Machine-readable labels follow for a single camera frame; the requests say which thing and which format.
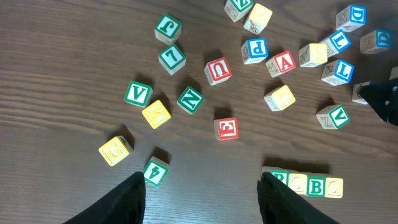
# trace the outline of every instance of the wood grain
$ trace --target wood grain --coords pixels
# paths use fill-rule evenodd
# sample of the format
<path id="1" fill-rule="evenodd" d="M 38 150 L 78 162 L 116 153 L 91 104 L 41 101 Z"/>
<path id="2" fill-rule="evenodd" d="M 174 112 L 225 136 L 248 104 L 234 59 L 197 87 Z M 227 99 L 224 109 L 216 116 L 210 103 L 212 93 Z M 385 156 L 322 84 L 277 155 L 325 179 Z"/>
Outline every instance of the wood grain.
<path id="1" fill-rule="evenodd" d="M 260 34 L 270 57 L 333 32 L 335 15 L 354 1 L 256 1 L 273 10 Z M 263 163 L 345 180 L 341 200 L 311 199 L 341 223 L 398 220 L 398 128 L 351 102 L 354 84 L 389 78 L 398 51 L 361 55 L 359 38 L 374 29 L 397 34 L 397 1 L 354 2 L 368 24 L 349 33 L 336 58 L 356 66 L 350 85 L 320 80 L 323 67 L 271 78 L 265 64 L 243 65 L 240 46 L 255 37 L 233 23 L 223 1 L 3 0 L 0 6 L 0 223 L 61 223 L 143 170 L 155 147 L 171 156 L 162 188 L 147 188 L 145 223 L 261 223 L 256 182 Z M 182 21 L 178 45 L 187 64 L 170 76 L 157 55 L 154 26 L 162 14 Z M 233 76 L 209 86 L 204 64 L 220 55 Z M 154 88 L 172 119 L 153 130 L 142 108 L 124 102 L 131 80 Z M 264 94 L 283 84 L 297 101 L 271 112 Z M 189 115 L 176 101 L 187 85 L 205 101 Z M 351 122 L 324 130 L 315 113 L 343 104 Z M 219 142 L 214 117 L 235 116 L 239 139 Z M 98 148 L 122 125 L 134 152 L 109 167 Z"/>

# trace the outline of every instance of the yellow letter block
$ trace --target yellow letter block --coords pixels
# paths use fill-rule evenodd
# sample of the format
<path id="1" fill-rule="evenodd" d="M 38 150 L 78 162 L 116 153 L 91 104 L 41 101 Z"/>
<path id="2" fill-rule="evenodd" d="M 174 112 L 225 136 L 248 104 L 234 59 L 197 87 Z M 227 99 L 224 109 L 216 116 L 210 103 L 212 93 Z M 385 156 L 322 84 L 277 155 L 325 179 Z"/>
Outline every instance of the yellow letter block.
<path id="1" fill-rule="evenodd" d="M 142 111 L 145 119 L 152 126 L 153 129 L 158 128 L 171 118 L 170 113 L 163 106 L 160 100 L 155 101 Z"/>
<path id="2" fill-rule="evenodd" d="M 343 179 L 341 178 L 326 178 L 326 198 L 342 198 L 343 197 Z"/>
<path id="3" fill-rule="evenodd" d="M 131 151 L 132 147 L 123 136 L 112 138 L 99 149 L 99 153 L 101 153 L 110 166 L 115 166 L 122 159 L 126 158 Z"/>
<path id="4" fill-rule="evenodd" d="M 297 194 L 305 195 L 307 193 L 308 178 L 305 174 L 289 174 L 288 186 Z"/>

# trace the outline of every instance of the wooden floor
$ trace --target wooden floor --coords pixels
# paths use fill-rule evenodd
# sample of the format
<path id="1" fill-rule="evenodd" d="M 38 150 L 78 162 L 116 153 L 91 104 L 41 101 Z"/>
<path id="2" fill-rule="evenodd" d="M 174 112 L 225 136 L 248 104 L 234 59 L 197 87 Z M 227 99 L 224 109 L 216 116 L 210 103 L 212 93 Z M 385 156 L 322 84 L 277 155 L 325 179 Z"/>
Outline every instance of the wooden floor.
<path id="1" fill-rule="evenodd" d="M 270 55 L 319 42 L 351 2 L 368 24 L 351 47 L 330 59 L 356 66 L 350 85 L 322 82 L 323 66 L 271 78 L 265 63 L 243 65 L 240 46 L 255 35 L 233 23 L 223 0 L 2 0 L 0 3 L 0 223 L 61 223 L 132 173 L 155 150 L 170 154 L 163 186 L 147 186 L 145 223 L 262 223 L 256 184 L 263 164 L 324 172 L 345 180 L 341 200 L 307 198 L 340 223 L 397 223 L 398 128 L 370 106 L 351 102 L 352 86 L 389 78 L 395 50 L 361 55 L 359 38 L 374 29 L 397 35 L 397 1 L 257 0 L 274 11 L 260 34 Z M 164 13 L 182 21 L 187 64 L 170 76 L 157 55 L 166 45 L 154 26 Z M 233 76 L 209 86 L 204 64 L 223 55 Z M 172 119 L 153 130 L 142 108 L 124 102 L 128 83 L 154 87 Z M 265 92 L 286 84 L 297 101 L 271 112 Z M 189 115 L 176 100 L 187 85 L 205 101 Z M 351 122 L 323 130 L 315 113 L 343 104 Z M 235 116 L 239 139 L 219 142 L 213 119 Z M 134 152 L 115 167 L 98 148 L 115 134 Z"/>

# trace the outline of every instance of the wooden alphabet block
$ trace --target wooden alphabet block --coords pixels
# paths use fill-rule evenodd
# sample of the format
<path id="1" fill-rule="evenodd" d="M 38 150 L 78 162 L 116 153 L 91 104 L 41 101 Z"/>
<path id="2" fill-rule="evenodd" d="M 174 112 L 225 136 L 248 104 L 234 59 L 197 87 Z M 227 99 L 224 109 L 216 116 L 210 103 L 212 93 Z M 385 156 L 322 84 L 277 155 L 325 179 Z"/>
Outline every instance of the wooden alphabet block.
<path id="1" fill-rule="evenodd" d="M 266 39 L 256 38 L 247 40 L 241 47 L 243 64 L 260 63 L 268 57 Z"/>
<path id="2" fill-rule="evenodd" d="M 168 173 L 169 165 L 152 156 L 144 169 L 145 182 L 159 188 Z"/>
<path id="3" fill-rule="evenodd" d="M 224 10 L 236 22 L 244 17 L 253 7 L 252 0 L 227 0 Z"/>
<path id="4" fill-rule="evenodd" d="M 352 97 L 353 102 L 361 103 L 361 104 L 364 104 L 364 105 L 368 104 L 368 102 L 366 102 L 366 100 L 364 98 L 362 98 L 362 96 L 359 94 L 359 92 L 361 91 L 362 86 L 367 86 L 367 85 L 370 85 L 370 84 L 371 84 L 371 82 L 364 82 L 364 83 L 356 84 L 354 86 L 353 97 Z"/>
<path id="5" fill-rule="evenodd" d="M 132 147 L 123 136 L 112 138 L 99 149 L 99 153 L 110 166 L 115 166 L 118 162 L 126 158 L 130 152 L 132 152 Z"/>
<path id="6" fill-rule="evenodd" d="M 271 15 L 271 10 L 256 3 L 250 12 L 250 16 L 246 19 L 243 28 L 258 35 L 266 28 Z"/>
<path id="7" fill-rule="evenodd" d="M 336 15 L 336 30 L 352 32 L 366 24 L 366 8 L 350 5 Z"/>
<path id="8" fill-rule="evenodd" d="M 266 62 L 266 65 L 272 78 L 296 68 L 296 63 L 290 51 L 273 56 Z"/>
<path id="9" fill-rule="evenodd" d="M 377 54 L 392 49 L 392 32 L 390 30 L 375 30 L 359 40 L 362 54 Z"/>
<path id="10" fill-rule="evenodd" d="M 354 65 L 341 59 L 326 64 L 321 80 L 333 86 L 349 83 L 354 73 Z"/>
<path id="11" fill-rule="evenodd" d="M 308 177 L 305 174 L 290 173 L 289 183 L 287 184 L 294 192 L 305 195 L 307 193 Z"/>
<path id="12" fill-rule="evenodd" d="M 343 197 L 343 179 L 326 178 L 325 197 L 326 198 L 342 198 Z"/>
<path id="13" fill-rule="evenodd" d="M 264 100 L 272 111 L 281 111 L 296 102 L 287 85 L 273 90 L 264 96 Z"/>
<path id="14" fill-rule="evenodd" d="M 300 67 L 317 67 L 328 61 L 326 44 L 308 44 L 299 50 Z"/>
<path id="15" fill-rule="evenodd" d="M 158 128 L 171 118 L 170 113 L 160 100 L 155 101 L 142 111 L 145 119 L 153 129 Z"/>
<path id="16" fill-rule="evenodd" d="M 192 87 L 188 86 L 177 100 L 177 105 L 189 114 L 200 107 L 205 98 Z"/>
<path id="17" fill-rule="evenodd" d="M 164 14 L 155 26 L 155 37 L 167 45 L 174 44 L 180 37 L 181 22 L 168 14 Z"/>
<path id="18" fill-rule="evenodd" d="M 320 42 L 328 47 L 328 57 L 334 56 L 351 45 L 351 41 L 342 30 L 336 31 Z"/>
<path id="19" fill-rule="evenodd" d="M 159 54 L 159 62 L 170 75 L 178 72 L 185 66 L 187 59 L 178 47 L 173 44 Z"/>
<path id="20" fill-rule="evenodd" d="M 393 78 L 398 78 L 398 67 L 394 67 L 391 70 L 390 80 L 392 80 Z"/>
<path id="21" fill-rule="evenodd" d="M 153 89 L 145 84 L 131 81 L 124 101 L 145 108 L 152 96 Z"/>
<path id="22" fill-rule="evenodd" d="M 225 82 L 231 78 L 232 71 L 229 68 L 228 62 L 223 57 L 207 63 L 205 67 L 205 74 L 209 84 L 213 86 Z"/>
<path id="23" fill-rule="evenodd" d="M 216 139 L 220 141 L 239 138 L 238 119 L 225 118 L 214 120 Z"/>
<path id="24" fill-rule="evenodd" d="M 308 176 L 307 196 L 325 197 L 325 177 Z"/>
<path id="25" fill-rule="evenodd" d="M 323 129 L 339 129 L 350 121 L 343 105 L 327 106 L 316 116 Z"/>

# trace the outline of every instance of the green letter block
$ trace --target green letter block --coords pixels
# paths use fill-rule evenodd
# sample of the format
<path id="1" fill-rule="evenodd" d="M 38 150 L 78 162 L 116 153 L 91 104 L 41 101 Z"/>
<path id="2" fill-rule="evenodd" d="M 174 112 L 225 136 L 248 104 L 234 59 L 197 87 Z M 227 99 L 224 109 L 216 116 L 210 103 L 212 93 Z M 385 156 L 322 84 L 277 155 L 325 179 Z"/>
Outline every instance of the green letter block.
<path id="1" fill-rule="evenodd" d="M 130 82 L 124 101 L 145 108 L 152 93 L 153 90 L 150 86 L 132 81 Z"/>
<path id="2" fill-rule="evenodd" d="M 177 105 L 189 114 L 193 114 L 204 99 L 205 98 L 199 92 L 188 86 L 177 100 Z"/>

